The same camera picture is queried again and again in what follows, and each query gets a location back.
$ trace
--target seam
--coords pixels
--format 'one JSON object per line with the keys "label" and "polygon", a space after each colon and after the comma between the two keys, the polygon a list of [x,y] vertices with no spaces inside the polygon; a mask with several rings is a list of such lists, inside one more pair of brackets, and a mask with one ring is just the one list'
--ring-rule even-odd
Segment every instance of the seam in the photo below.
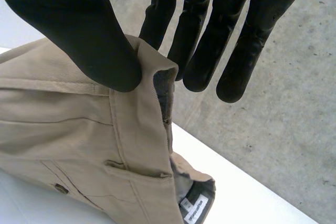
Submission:
{"label": "seam", "polygon": [[[129,165],[126,161],[126,158],[125,158],[125,155],[124,155],[124,152],[123,152],[123,148],[122,148],[122,143],[120,141],[120,132],[119,132],[119,127],[118,127],[118,119],[117,119],[117,116],[116,114],[114,114],[114,110],[115,110],[115,107],[116,107],[116,103],[115,103],[115,91],[112,91],[110,92],[110,110],[111,110],[111,115],[112,115],[112,123],[114,124],[114,132],[115,132],[115,139],[116,139],[116,142],[117,142],[117,148],[118,148],[118,151],[119,151],[119,154],[120,154],[120,157],[121,157],[121,160],[122,162],[124,163],[125,167],[127,170],[129,170]],[[148,224],[150,224],[150,218],[149,218],[149,215],[145,209],[145,206],[141,200],[141,197],[138,193],[138,189],[136,188],[135,184],[133,181],[129,180],[130,184],[131,184],[131,187],[132,187],[132,190],[133,190],[133,193],[135,194],[136,196],[136,199],[138,200],[138,203],[142,209],[142,212],[146,218],[146,221]]]}
{"label": "seam", "polygon": [[96,196],[96,195],[87,195],[87,194],[83,194],[84,196],[87,196],[87,197],[93,197],[93,198],[103,198],[103,197],[112,197],[112,198],[115,198],[119,201],[122,201],[122,202],[127,202],[127,203],[130,203],[130,204],[138,204],[137,202],[131,202],[131,201],[128,201],[128,200],[124,200],[124,199],[119,199],[117,198],[116,196],[114,195],[111,195],[111,194],[108,194],[108,195],[101,195],[101,196]]}
{"label": "seam", "polygon": [[35,80],[35,79],[24,79],[24,78],[0,78],[1,80],[23,80],[23,81],[36,81],[36,82],[55,82],[55,83],[71,83],[71,84],[85,84],[95,87],[99,85],[95,85],[93,83],[87,83],[87,82],[71,82],[71,81],[51,81],[51,80]]}
{"label": "seam", "polygon": [[91,204],[93,204],[94,206],[96,206],[96,207],[98,207],[99,209],[101,209],[102,211],[104,211],[101,207],[99,207],[98,205],[96,205],[95,203],[93,203],[88,197],[86,197],[84,194],[82,194],[81,193],[81,191],[76,187],[76,185],[71,181],[71,179],[70,179],[70,177],[68,176],[68,174],[65,172],[65,171],[63,171],[58,165],[57,165],[57,163],[56,163],[56,161],[55,160],[53,160],[53,159],[51,159],[50,160],[58,169],[59,169],[59,171],[61,172],[61,173],[63,173],[64,174],[64,176],[66,176],[67,177],[67,179],[69,180],[69,182],[72,184],[72,186],[78,191],[78,193],[82,196],[82,197],[84,197],[87,201],[89,201]]}
{"label": "seam", "polygon": [[67,183],[65,183],[56,173],[53,172],[53,170],[51,170],[46,164],[44,164],[41,160],[39,160],[41,164],[43,164],[50,172],[52,172],[52,174],[54,174],[65,186],[67,185]]}
{"label": "seam", "polygon": [[84,119],[84,120],[88,120],[88,121],[91,121],[91,122],[95,122],[95,123],[99,123],[99,124],[102,124],[102,125],[107,125],[107,126],[113,126],[113,124],[108,124],[108,123],[102,123],[102,122],[99,122],[99,121],[96,121],[96,120],[93,120],[93,119],[90,119],[90,118],[84,118],[84,117],[80,117],[80,118],[68,118],[68,119],[64,119],[64,120],[60,120],[60,121],[54,121],[54,122],[26,122],[26,121],[4,121],[4,120],[1,120],[0,119],[0,122],[5,122],[5,123],[26,123],[26,124],[49,124],[49,123],[63,123],[63,122],[67,122],[67,121],[74,121],[74,120],[80,120],[80,119]]}

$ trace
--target stitching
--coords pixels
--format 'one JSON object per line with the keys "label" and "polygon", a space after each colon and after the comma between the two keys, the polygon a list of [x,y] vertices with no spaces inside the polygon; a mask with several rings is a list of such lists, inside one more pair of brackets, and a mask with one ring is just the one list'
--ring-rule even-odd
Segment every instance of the stitching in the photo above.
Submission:
{"label": "stitching", "polygon": [[72,180],[70,179],[69,175],[64,171],[62,170],[56,163],[55,160],[50,160],[59,170],[60,172],[62,172],[66,178],[69,180],[69,182],[72,184],[72,186],[78,191],[78,193],[83,196],[87,201],[89,201],[91,204],[93,204],[94,206],[98,207],[99,209],[101,209],[102,211],[104,211],[101,207],[99,207],[98,205],[96,205],[95,203],[93,203],[89,198],[87,198],[84,194],[81,193],[81,191],[76,187],[76,185],[72,182]]}
{"label": "stitching", "polygon": [[62,183],[66,186],[67,183],[65,183],[56,173],[54,173],[46,164],[44,164],[41,160],[39,160],[41,164],[43,164],[49,171],[51,171],[52,174],[54,174],[60,181],[62,181]]}
{"label": "stitching", "polygon": [[[111,91],[110,93],[110,109],[111,109],[111,115],[112,115],[112,121],[114,120],[114,122],[112,122],[115,127],[114,127],[114,132],[115,132],[115,139],[116,139],[116,142],[117,142],[117,147],[118,147],[118,151],[119,151],[119,154],[120,154],[120,157],[121,157],[121,160],[122,162],[124,163],[125,167],[127,170],[129,170],[129,166],[127,164],[127,161],[126,161],[126,158],[125,158],[125,155],[123,153],[123,148],[122,148],[122,143],[120,141],[120,132],[119,132],[119,128],[118,128],[118,119],[117,119],[117,116],[113,113],[114,110],[115,110],[115,107],[116,107],[116,104],[115,104],[115,91]],[[141,200],[141,197],[138,193],[138,190],[134,184],[133,181],[129,180],[130,184],[131,184],[131,187],[132,187],[132,190],[133,190],[133,193],[135,194],[136,196],[136,199],[138,200],[138,203],[142,209],[142,212],[146,218],[146,221],[148,224],[150,224],[150,218],[148,216],[148,213],[145,209],[145,206]]]}
{"label": "stitching", "polygon": [[68,119],[64,119],[64,120],[60,120],[60,121],[55,121],[55,122],[25,122],[25,121],[3,121],[0,119],[0,122],[5,122],[5,123],[26,123],[26,124],[48,124],[48,123],[63,123],[63,122],[67,122],[67,121],[72,121],[72,120],[80,120],[80,119],[84,119],[84,120],[88,120],[91,122],[95,122],[95,123],[99,123],[102,125],[107,125],[107,126],[113,126],[113,124],[107,124],[107,123],[102,123],[96,120],[92,120],[90,118],[68,118]]}

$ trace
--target fabric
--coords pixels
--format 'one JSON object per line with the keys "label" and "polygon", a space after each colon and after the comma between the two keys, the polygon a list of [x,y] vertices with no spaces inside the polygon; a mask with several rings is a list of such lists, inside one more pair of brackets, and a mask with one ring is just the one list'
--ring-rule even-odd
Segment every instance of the fabric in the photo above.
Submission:
{"label": "fabric", "polygon": [[48,39],[0,56],[0,168],[106,212],[117,224],[200,224],[214,181],[172,152],[177,66],[128,36],[132,92],[86,77]]}

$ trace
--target finger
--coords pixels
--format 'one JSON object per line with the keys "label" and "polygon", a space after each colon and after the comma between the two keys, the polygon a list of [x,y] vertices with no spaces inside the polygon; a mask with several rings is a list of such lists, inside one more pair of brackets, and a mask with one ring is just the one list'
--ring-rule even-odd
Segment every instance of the finger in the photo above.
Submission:
{"label": "finger", "polygon": [[224,102],[238,101],[277,20],[294,0],[251,0],[236,47],[217,85]]}
{"label": "finger", "polygon": [[246,0],[214,0],[209,23],[183,77],[194,92],[208,86]]}
{"label": "finger", "polygon": [[109,0],[6,1],[92,80],[121,92],[140,83],[140,63]]}
{"label": "finger", "polygon": [[168,58],[178,64],[176,80],[182,79],[184,70],[193,55],[206,17],[209,0],[184,0]]}
{"label": "finger", "polygon": [[176,0],[151,0],[139,37],[158,50],[174,14]]}

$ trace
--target white surface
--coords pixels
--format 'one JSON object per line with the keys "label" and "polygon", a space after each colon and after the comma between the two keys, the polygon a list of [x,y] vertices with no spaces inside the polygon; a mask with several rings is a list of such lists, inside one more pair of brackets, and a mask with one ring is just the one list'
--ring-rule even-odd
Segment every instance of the white surface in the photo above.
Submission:
{"label": "white surface", "polygon": [[15,48],[44,37],[0,0],[0,47]]}
{"label": "white surface", "polygon": [[316,224],[177,125],[173,149],[216,180],[216,200],[204,224]]}

